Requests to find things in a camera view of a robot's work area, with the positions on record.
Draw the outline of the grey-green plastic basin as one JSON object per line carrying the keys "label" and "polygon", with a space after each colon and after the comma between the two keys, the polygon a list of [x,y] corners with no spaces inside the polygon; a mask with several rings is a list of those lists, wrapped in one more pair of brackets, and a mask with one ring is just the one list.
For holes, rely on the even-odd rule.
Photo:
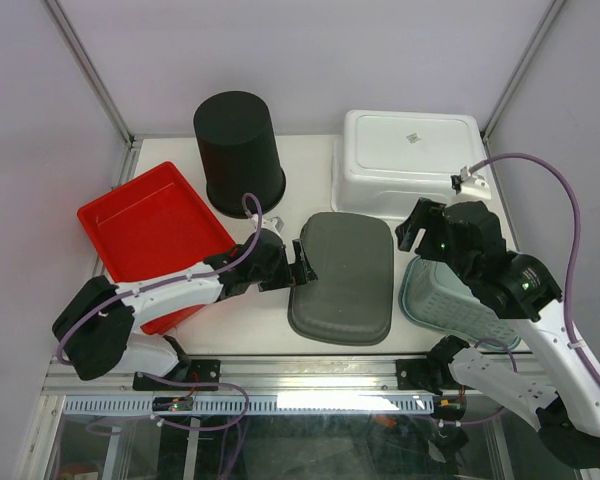
{"label": "grey-green plastic basin", "polygon": [[300,234],[315,281],[290,291],[288,322],[299,335],[329,344],[372,346],[391,329],[394,244],[382,220],[319,212]]}

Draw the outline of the light teal perforated basket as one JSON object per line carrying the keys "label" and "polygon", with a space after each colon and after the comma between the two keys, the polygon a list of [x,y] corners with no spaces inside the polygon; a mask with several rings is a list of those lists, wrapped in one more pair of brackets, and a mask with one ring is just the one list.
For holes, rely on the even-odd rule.
{"label": "light teal perforated basket", "polygon": [[420,257],[411,260],[402,280],[398,305],[416,325],[468,342],[483,340],[485,348],[513,350],[521,342],[508,323],[480,303],[443,263]]}

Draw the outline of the white plastic tub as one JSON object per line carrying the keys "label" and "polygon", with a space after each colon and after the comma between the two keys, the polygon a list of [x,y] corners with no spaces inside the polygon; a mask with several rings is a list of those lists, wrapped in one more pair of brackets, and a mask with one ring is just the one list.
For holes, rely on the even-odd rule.
{"label": "white plastic tub", "polygon": [[403,220],[421,197],[451,202],[451,177],[484,158],[471,116],[351,110],[333,148],[331,207]]}

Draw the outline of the black ribbed waste bin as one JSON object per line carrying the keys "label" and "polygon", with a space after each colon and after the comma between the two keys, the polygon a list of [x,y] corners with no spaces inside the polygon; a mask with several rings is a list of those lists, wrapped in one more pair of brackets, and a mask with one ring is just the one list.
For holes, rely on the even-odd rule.
{"label": "black ribbed waste bin", "polygon": [[207,197],[216,210],[243,218],[246,193],[259,200],[265,213],[279,204],[286,176],[264,100],[245,91],[218,93],[197,108],[193,127]]}

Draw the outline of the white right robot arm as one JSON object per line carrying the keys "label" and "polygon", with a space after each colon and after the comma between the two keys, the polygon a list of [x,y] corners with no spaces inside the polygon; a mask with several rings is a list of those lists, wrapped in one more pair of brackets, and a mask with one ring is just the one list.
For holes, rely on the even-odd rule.
{"label": "white right robot arm", "polygon": [[476,389],[530,425],[545,448],[576,469],[600,469],[599,364],[568,336],[566,296],[538,259],[508,249],[499,217],[481,201],[419,199],[395,230],[398,248],[447,265],[478,301],[507,321],[550,379],[547,386],[492,364],[454,335],[427,354],[432,383]]}

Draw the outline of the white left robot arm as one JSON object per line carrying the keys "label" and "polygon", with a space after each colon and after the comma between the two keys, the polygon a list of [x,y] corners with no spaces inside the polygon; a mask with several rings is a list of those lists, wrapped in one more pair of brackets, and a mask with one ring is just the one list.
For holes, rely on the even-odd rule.
{"label": "white left robot arm", "polygon": [[262,228],[246,243],[172,274],[118,284],[104,275],[93,277],[52,326],[56,358],[83,381],[124,372],[181,387],[189,377],[189,356],[174,337],[145,334],[142,327],[180,310],[242,295],[251,286],[265,292],[317,280],[302,241],[292,245],[295,260],[290,262],[279,234]]}

